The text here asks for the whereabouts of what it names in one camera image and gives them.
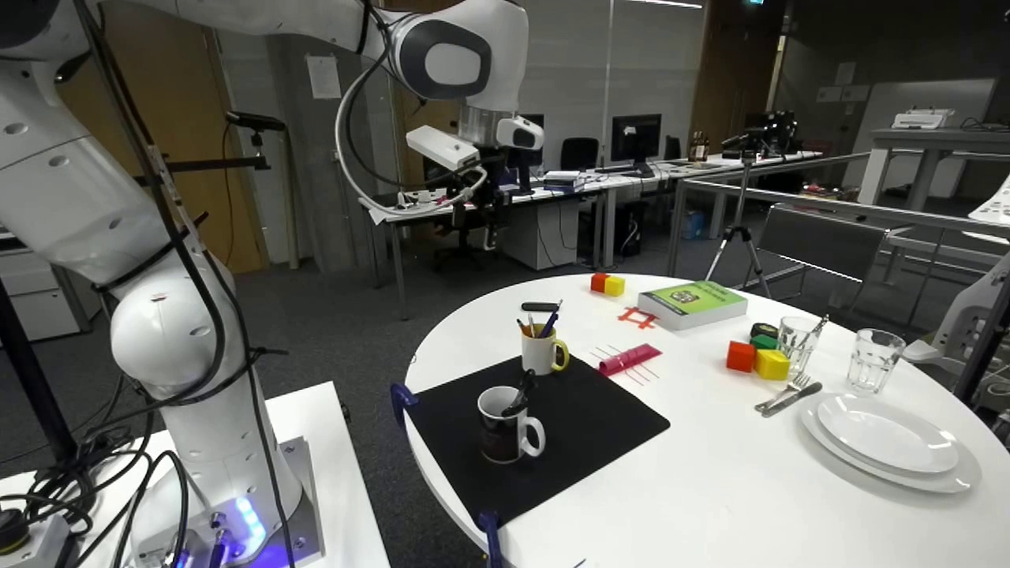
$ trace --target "whiteboard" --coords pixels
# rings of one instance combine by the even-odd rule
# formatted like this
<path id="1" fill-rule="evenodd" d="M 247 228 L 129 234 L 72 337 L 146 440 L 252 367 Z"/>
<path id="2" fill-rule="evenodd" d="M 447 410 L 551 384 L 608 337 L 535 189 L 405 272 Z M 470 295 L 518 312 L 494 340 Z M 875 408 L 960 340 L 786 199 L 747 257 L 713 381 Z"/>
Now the whiteboard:
<path id="1" fill-rule="evenodd" d="M 875 149 L 875 128 L 891 128 L 892 115 L 902 115 L 909 108 L 954 108 L 957 121 L 954 125 L 961 125 L 965 121 L 982 123 L 990 90 L 998 78 L 949 78 L 949 82 L 876 82 L 872 90 L 872 101 L 865 105 L 860 125 L 854 135 L 852 153 Z M 880 189 L 891 187 L 911 187 L 918 171 L 920 153 L 899 153 L 887 160 L 887 175 Z M 852 160 L 845 168 L 845 187 L 860 183 L 865 160 Z M 937 175 L 928 187 L 928 196 L 949 199 L 960 175 L 965 171 L 965 159 L 945 159 L 937 164 Z"/>

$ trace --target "black placemat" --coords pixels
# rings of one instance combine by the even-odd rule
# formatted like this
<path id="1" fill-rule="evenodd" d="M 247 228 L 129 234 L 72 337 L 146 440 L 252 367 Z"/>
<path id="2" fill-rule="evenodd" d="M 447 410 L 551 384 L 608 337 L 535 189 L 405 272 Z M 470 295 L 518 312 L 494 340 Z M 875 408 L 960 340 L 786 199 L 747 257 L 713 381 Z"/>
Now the black placemat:
<path id="1" fill-rule="evenodd" d="M 411 408 L 415 433 L 474 518 L 490 510 L 509 523 L 668 429 L 655 410 L 572 358 L 565 372 L 533 379 L 529 418 L 543 419 L 545 451 L 509 466 L 490 463 L 480 458 L 477 394 L 525 381 L 520 363 L 504 361 L 420 391 Z"/>

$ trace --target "small cup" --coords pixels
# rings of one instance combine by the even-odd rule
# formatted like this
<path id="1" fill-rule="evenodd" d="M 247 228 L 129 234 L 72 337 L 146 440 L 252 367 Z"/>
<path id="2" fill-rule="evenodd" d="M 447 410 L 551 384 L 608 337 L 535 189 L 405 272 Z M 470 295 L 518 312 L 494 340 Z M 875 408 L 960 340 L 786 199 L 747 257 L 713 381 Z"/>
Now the small cup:
<path id="1" fill-rule="evenodd" d="M 549 372 L 567 370 L 567 344 L 557 340 L 554 336 L 549 336 L 549 337 L 538 337 L 538 336 L 543 336 L 538 325 L 533 325 L 528 336 L 520 336 L 525 372 L 549 377 Z"/>
<path id="2" fill-rule="evenodd" d="M 513 463 L 520 458 L 538 458 L 545 448 L 543 423 L 528 414 L 528 405 L 520 398 L 525 394 L 512 384 L 487 387 L 477 398 L 477 414 L 480 414 L 480 426 L 484 426 L 480 455 L 493 463 Z"/>
<path id="3" fill-rule="evenodd" d="M 848 387 L 860 394 L 876 394 L 891 370 L 902 361 L 905 340 L 885 329 L 857 329 L 854 353 L 848 361 Z"/>
<path id="4" fill-rule="evenodd" d="M 816 347 L 816 325 L 814 315 L 784 315 L 779 319 L 779 351 L 789 361 L 789 381 L 806 381 L 807 361 Z"/>

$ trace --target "white round table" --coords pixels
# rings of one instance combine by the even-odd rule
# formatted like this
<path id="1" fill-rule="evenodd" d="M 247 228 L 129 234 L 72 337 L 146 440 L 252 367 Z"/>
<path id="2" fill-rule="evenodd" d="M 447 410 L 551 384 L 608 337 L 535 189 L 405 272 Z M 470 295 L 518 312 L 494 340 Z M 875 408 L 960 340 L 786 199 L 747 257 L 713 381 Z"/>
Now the white round table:
<path id="1" fill-rule="evenodd" d="M 752 322 L 797 308 L 747 296 L 744 315 L 692 331 L 619 322 L 638 289 L 666 285 L 679 281 L 629 274 L 619 299 L 589 295 L 589 274 L 513 285 L 455 308 L 415 347 L 405 384 L 427 391 L 518 358 L 520 303 L 565 299 L 557 337 L 589 367 L 638 344 L 663 351 L 615 381 L 663 414 L 668 429 L 504 523 L 502 552 L 512 565 L 1010 565 L 1010 455 L 954 394 L 899 363 L 876 400 L 949 429 L 982 463 L 982 484 L 965 495 L 891 487 L 814 446 L 795 418 L 801 405 L 756 418 L 755 405 L 784 381 L 723 367 L 727 340 L 744 340 Z M 852 331 L 827 325 L 807 377 L 825 391 L 843 391 L 848 353 Z M 408 442 L 432 495 L 487 549 L 411 419 Z"/>

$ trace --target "knife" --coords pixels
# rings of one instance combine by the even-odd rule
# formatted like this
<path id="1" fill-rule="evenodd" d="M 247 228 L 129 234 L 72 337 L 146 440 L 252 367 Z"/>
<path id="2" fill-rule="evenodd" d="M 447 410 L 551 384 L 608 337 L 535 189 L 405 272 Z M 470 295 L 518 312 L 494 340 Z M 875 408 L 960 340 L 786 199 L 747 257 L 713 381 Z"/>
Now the knife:
<path id="1" fill-rule="evenodd" d="M 825 387 L 820 381 L 811 381 L 811 384 L 801 384 L 801 387 L 786 387 L 775 398 L 756 405 L 755 410 L 760 418 L 775 418 L 779 410 L 791 408 L 795 400 L 801 400 L 807 394 L 816 394 L 820 387 Z"/>

